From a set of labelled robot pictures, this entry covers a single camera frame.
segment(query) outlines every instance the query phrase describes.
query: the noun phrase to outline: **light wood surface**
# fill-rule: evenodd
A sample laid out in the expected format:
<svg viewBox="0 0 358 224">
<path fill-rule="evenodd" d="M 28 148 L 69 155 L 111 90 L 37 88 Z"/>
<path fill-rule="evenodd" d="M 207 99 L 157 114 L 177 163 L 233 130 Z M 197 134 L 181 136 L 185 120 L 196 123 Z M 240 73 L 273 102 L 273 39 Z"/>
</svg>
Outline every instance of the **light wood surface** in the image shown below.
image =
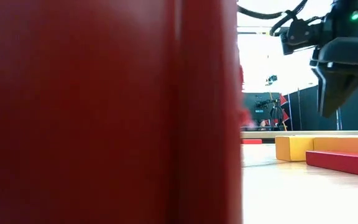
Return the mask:
<svg viewBox="0 0 358 224">
<path fill-rule="evenodd" d="M 242 153 L 244 224 L 358 223 L 358 175 L 278 161 L 273 144 Z"/>
<path fill-rule="evenodd" d="M 241 138 L 271 139 L 275 136 L 294 135 L 358 135 L 358 131 L 243 131 Z"/>
</svg>

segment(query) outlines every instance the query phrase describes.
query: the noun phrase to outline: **red object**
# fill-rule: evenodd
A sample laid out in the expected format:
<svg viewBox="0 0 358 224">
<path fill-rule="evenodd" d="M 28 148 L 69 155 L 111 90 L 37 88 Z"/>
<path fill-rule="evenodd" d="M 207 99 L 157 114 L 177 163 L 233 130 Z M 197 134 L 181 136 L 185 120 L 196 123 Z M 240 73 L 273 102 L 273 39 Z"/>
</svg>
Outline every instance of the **red object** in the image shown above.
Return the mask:
<svg viewBox="0 0 358 224">
<path fill-rule="evenodd" d="M 236 10 L 0 0 L 0 223 L 241 223 Z"/>
<path fill-rule="evenodd" d="M 281 106 L 288 103 L 287 99 L 281 93 L 280 93 L 280 103 L 281 103 Z"/>
<path fill-rule="evenodd" d="M 307 151 L 306 163 L 310 166 L 358 174 L 358 154 Z"/>
<path fill-rule="evenodd" d="M 261 144 L 262 140 L 261 139 L 243 139 L 242 143 L 243 144 Z"/>
<path fill-rule="evenodd" d="M 288 116 L 288 114 L 285 112 L 284 109 L 283 110 L 283 121 L 286 122 L 288 119 L 290 119 L 290 117 Z"/>
<path fill-rule="evenodd" d="M 251 114 L 247 108 L 243 108 L 240 112 L 241 126 L 250 126 L 252 124 Z"/>
</svg>

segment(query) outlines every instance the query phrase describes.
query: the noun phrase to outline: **black cable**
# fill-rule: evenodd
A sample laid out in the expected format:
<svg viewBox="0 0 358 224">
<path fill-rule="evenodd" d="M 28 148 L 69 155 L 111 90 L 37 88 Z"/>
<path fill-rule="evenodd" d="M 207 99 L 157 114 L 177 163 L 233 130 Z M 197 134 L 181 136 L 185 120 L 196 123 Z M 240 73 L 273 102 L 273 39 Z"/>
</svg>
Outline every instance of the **black cable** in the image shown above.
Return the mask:
<svg viewBox="0 0 358 224">
<path fill-rule="evenodd" d="M 311 22 L 313 22 L 313 21 L 316 21 L 316 20 L 318 20 L 318 19 L 323 20 L 324 17 L 313 16 L 312 18 L 306 20 L 305 22 L 309 24 L 309 23 L 311 23 Z"/>
<path fill-rule="evenodd" d="M 282 12 L 276 12 L 276 13 L 272 13 L 272 14 L 264 14 L 264 13 L 259 13 L 259 12 L 254 12 L 254 11 L 248 10 L 248 9 L 238 6 L 238 5 L 237 5 L 237 11 L 240 12 L 241 14 L 244 14 L 244 15 L 256 18 L 256 19 L 277 19 L 283 14 Z"/>
<path fill-rule="evenodd" d="M 281 106 L 274 104 L 273 108 L 270 110 L 270 117 L 274 120 L 277 120 L 277 124 L 280 125 L 284 120 L 284 112 Z"/>
<path fill-rule="evenodd" d="M 274 24 L 269 32 L 269 35 L 271 35 L 272 37 L 274 37 L 274 33 L 276 32 L 276 30 L 278 28 L 280 28 L 282 25 L 284 25 L 286 22 L 288 22 L 290 19 L 296 19 L 296 15 L 302 11 L 302 9 L 305 7 L 306 3 L 308 2 L 308 0 L 302 0 L 301 3 L 299 3 L 299 5 L 296 6 L 296 8 L 294 8 L 294 10 L 292 11 L 286 11 L 286 16 L 282 19 L 280 19 L 276 24 Z"/>
</svg>

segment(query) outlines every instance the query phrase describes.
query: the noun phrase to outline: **yellow block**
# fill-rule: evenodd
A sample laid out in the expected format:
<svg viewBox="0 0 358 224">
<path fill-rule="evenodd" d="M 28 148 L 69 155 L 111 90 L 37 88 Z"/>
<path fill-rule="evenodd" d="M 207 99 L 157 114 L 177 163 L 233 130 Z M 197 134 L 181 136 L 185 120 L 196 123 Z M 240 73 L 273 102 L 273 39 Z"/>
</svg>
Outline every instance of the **yellow block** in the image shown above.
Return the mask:
<svg viewBox="0 0 358 224">
<path fill-rule="evenodd" d="M 358 153 L 358 136 L 316 137 L 315 151 Z"/>
<path fill-rule="evenodd" d="M 276 136 L 276 158 L 283 161 L 306 161 L 306 151 L 313 150 L 314 136 Z"/>
</svg>

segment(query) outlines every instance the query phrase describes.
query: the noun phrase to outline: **red block on floor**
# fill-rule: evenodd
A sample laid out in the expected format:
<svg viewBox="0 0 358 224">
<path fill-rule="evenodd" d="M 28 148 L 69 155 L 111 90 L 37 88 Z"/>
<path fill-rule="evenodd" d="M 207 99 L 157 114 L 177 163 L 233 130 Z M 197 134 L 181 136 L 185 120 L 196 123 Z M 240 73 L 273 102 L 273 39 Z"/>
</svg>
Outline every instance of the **red block on floor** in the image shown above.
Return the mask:
<svg viewBox="0 0 358 224">
<path fill-rule="evenodd" d="M 261 144 L 262 140 L 261 139 L 243 139 L 242 143 L 243 144 Z"/>
<path fill-rule="evenodd" d="M 358 154 L 307 151 L 306 163 L 310 166 L 358 174 Z"/>
</svg>

